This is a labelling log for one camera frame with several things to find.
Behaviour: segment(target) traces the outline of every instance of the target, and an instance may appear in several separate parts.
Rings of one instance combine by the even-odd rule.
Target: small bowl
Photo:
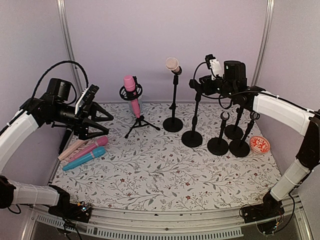
[[[266,154],[270,150],[270,143],[262,136],[253,136],[250,139],[250,148],[256,154]]]

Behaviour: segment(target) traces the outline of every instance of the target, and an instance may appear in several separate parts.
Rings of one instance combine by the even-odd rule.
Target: floral tablecloth
[[[114,116],[113,121],[102,123],[110,128],[107,153],[67,172],[62,170],[67,162],[62,161],[53,184],[68,191],[72,201],[85,200],[99,207],[194,211],[260,202],[278,181],[280,173],[270,152],[257,155],[251,151],[247,157],[239,158],[230,152],[215,156],[207,150],[208,140],[219,135],[221,107],[200,104],[197,131],[203,136],[203,144],[188,148],[181,142],[181,136],[191,129],[195,105],[177,105],[176,116],[183,122],[183,129],[178,133],[162,128],[163,121],[171,116],[169,106],[144,104],[145,119],[161,130],[136,128],[125,139],[135,122],[129,105],[104,104]],[[236,107],[227,111],[228,125],[236,120]],[[249,112],[245,110],[239,126],[245,130],[249,121]],[[255,124],[250,136],[259,135],[261,132]]]

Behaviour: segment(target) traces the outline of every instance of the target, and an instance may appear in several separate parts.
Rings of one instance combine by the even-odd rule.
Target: black cable
[[[16,205],[16,207],[18,208],[19,211],[12,211],[10,207],[8,207],[8,210],[13,214],[17,214],[17,215],[21,214],[21,208],[19,207],[18,204]]]
[[[73,85],[72,82],[70,82],[70,83],[71,83],[71,87],[73,88],[73,91],[74,91],[74,99],[72,100],[72,102],[67,103],[67,105],[71,105],[71,104],[75,103],[77,101],[77,97],[78,97],[75,86]]]
[[[275,234],[280,232],[280,231],[282,231],[286,226],[288,226],[288,224],[290,223],[291,219],[293,218],[293,216],[295,214],[296,202],[295,202],[295,199],[291,196],[291,192],[289,192],[289,194],[288,194],[289,197],[292,199],[292,202],[293,202],[293,210],[292,210],[291,216],[290,216],[289,220],[286,222],[286,224],[282,228],[280,228],[279,230],[278,229],[275,230],[275,232],[274,232]]]
[[[216,79],[217,77],[216,77],[216,75],[214,74],[214,71],[212,70],[212,68],[210,68],[210,70],[211,70],[211,74],[214,76],[214,78]]]
[[[220,105],[220,107],[222,107],[223,109],[228,110],[228,109],[231,108],[231,106],[232,106],[232,99],[230,100],[229,106],[224,107],[224,106],[222,106],[222,103],[221,103],[221,96],[222,96],[222,95],[220,94],[219,97],[218,97],[219,105]]]
[[[34,90],[33,90],[32,96],[31,96],[31,98],[30,98],[30,100],[29,100],[29,103],[27,104],[26,108],[29,107],[29,105],[31,104],[32,100],[34,99],[34,97],[35,97],[35,95],[36,95],[36,92],[37,92],[37,89],[38,89],[41,81],[43,80],[43,78],[44,78],[52,69],[54,69],[55,67],[57,67],[57,66],[59,66],[59,65],[61,65],[61,64],[66,64],[66,63],[70,63],[70,64],[77,65],[77,66],[81,69],[81,71],[82,71],[82,73],[83,73],[83,75],[84,75],[86,88],[89,87],[89,81],[88,81],[88,76],[87,76],[87,74],[86,74],[86,71],[85,71],[85,69],[84,69],[78,62],[76,62],[76,61],[71,61],[71,60],[60,61],[60,62],[52,65],[49,69],[47,69],[47,70],[44,72],[44,74],[42,74],[42,76],[41,76],[40,79],[38,80],[37,84],[35,85],[35,88],[34,88]],[[71,83],[71,86],[72,86],[72,88],[73,88],[73,90],[74,90],[74,92],[75,92],[75,98],[74,98],[74,100],[73,100],[72,102],[68,103],[67,105],[73,104],[73,103],[77,100],[76,88],[75,88],[75,86],[74,86],[72,83]],[[0,131],[0,136],[7,130],[7,128],[8,128],[10,125],[12,125],[12,124],[15,122],[25,111],[26,111],[26,110],[22,110],[17,116],[15,116],[15,117],[8,123],[8,125],[6,125],[6,126]]]
[[[65,232],[67,231],[67,229],[66,229],[66,224],[68,224],[69,226],[71,226],[72,228],[75,229],[76,233],[78,234],[79,239],[80,239],[80,240],[83,240],[82,237],[81,237],[81,234],[80,234],[79,230],[77,229],[76,225],[75,225],[73,222],[71,222],[69,219],[67,219],[67,218],[65,218],[65,217],[63,217],[62,220],[64,221],[63,228],[64,228],[64,231],[65,231]],[[71,238],[68,236],[67,233],[65,234],[65,236],[66,236],[69,240],[71,240]]]
[[[5,125],[4,128],[2,128],[2,130],[0,131],[0,136],[7,130],[7,128],[13,124],[18,118],[20,118],[20,116],[25,112],[25,110],[22,110],[21,112],[19,112],[14,118],[12,118],[12,120],[10,122],[8,122],[7,125]]]
[[[277,96],[272,95],[272,94],[267,93],[267,92],[261,92],[261,91],[241,91],[241,92],[237,92],[237,93],[231,94],[230,96],[223,96],[223,97],[210,97],[210,96],[206,96],[206,95],[202,94],[202,97],[205,97],[205,98],[207,98],[207,99],[219,100],[219,99],[227,99],[227,98],[230,98],[230,97],[233,97],[233,96],[236,96],[236,95],[239,95],[239,94],[245,94],[245,93],[248,93],[248,94],[262,94],[262,95],[266,95],[266,96],[269,96],[269,97],[272,97],[272,98],[275,98],[275,99],[279,99],[279,100],[281,100],[281,101],[284,101],[284,102],[286,102],[286,103],[288,103],[288,104],[290,104],[290,105],[293,105],[293,106],[295,106],[295,107],[297,107],[297,108],[299,108],[299,109],[301,109],[301,110],[304,110],[304,111],[306,111],[306,112],[309,112],[309,113],[311,113],[311,114],[315,114],[315,115],[320,116],[319,113],[317,113],[317,112],[315,112],[315,111],[308,111],[305,107],[300,106],[300,105],[298,105],[298,104],[295,104],[295,103],[292,102],[292,101],[289,101],[289,100],[284,99],[284,98],[282,98],[282,97],[277,97]]]
[[[36,95],[36,92],[37,92],[37,90],[38,90],[38,87],[39,87],[40,83],[42,82],[42,80],[44,79],[44,77],[45,77],[52,69],[54,69],[55,67],[57,67],[57,66],[59,66],[59,65],[61,65],[61,64],[68,64],[68,63],[69,63],[69,64],[77,65],[77,66],[81,69],[81,71],[82,71],[82,73],[83,73],[83,75],[84,75],[86,88],[89,87],[89,81],[88,81],[88,76],[87,76],[87,74],[86,74],[86,71],[85,71],[85,69],[84,69],[78,62],[76,62],[76,61],[71,61],[71,60],[60,61],[60,62],[52,65],[50,68],[48,68],[48,69],[44,72],[44,74],[42,74],[42,76],[40,77],[40,79],[38,80],[38,82],[37,82],[36,85],[35,85],[35,88],[34,88],[34,90],[33,90],[33,93],[32,93],[32,96],[31,96],[31,98],[30,98],[30,102],[29,102],[29,103],[31,103],[32,100],[34,99],[34,97],[35,97],[35,95]]]
[[[196,74],[197,74],[197,71],[198,71],[198,68],[203,65],[203,64],[206,64],[205,61],[203,61],[202,63],[200,63],[194,70],[194,73],[193,73],[193,79],[196,79]]]
[[[245,206],[252,207],[252,208],[254,208],[254,209],[256,209],[256,210],[262,210],[262,209],[263,209],[263,208],[259,208],[259,207],[253,206],[253,205],[251,205],[251,204],[245,204],[245,205],[243,205],[242,207],[240,207],[240,209],[239,209],[239,216],[242,217],[242,218],[243,218],[244,216],[241,215],[241,210],[242,210]]]

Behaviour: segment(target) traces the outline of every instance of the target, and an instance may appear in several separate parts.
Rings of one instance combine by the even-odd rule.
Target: stand base
[[[201,146],[203,141],[201,134],[195,131],[194,136],[191,137],[191,135],[192,131],[186,131],[184,134],[182,134],[182,143],[189,148],[196,148]]]
[[[179,132],[183,128],[184,124],[179,118],[174,118],[174,123],[172,122],[172,117],[167,118],[163,122],[163,128],[164,130],[170,132],[170,133],[176,133]]]
[[[217,156],[222,156],[225,155],[228,150],[229,150],[229,145],[226,140],[221,139],[221,143],[218,144],[219,138],[211,138],[208,143],[207,143],[207,148],[210,153],[217,155]]]
[[[236,127],[235,131],[235,125],[229,125],[225,128],[224,134],[228,139],[241,139],[244,135],[244,132],[240,127]]]
[[[244,142],[242,146],[240,146],[240,143],[241,139],[232,140],[229,145],[229,150],[236,157],[244,158],[249,155],[250,147],[246,142]]]

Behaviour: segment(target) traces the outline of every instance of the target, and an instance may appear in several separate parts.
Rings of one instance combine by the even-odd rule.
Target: white wall
[[[320,108],[320,1],[276,1],[259,86],[304,107]],[[283,124],[261,116],[258,125],[270,141],[283,174],[303,138]],[[320,236],[320,168],[299,187],[314,239]]]
[[[55,0],[2,0],[0,23],[2,129],[31,96],[43,72],[56,62],[66,60],[67,53]],[[51,77],[73,80],[70,66],[58,67],[43,80],[37,97],[44,93]],[[24,183],[47,184],[63,133],[47,125],[38,129],[12,156],[3,175]],[[18,216],[0,209],[0,240],[20,239],[26,213],[26,208]]]
[[[171,101],[168,57],[183,73],[177,100],[194,101],[189,88],[205,55],[246,64],[248,83],[259,53],[267,1],[68,0],[65,3],[75,59],[100,91],[97,101],[119,102],[125,75],[136,75],[147,101]],[[205,66],[198,77],[210,72]]]

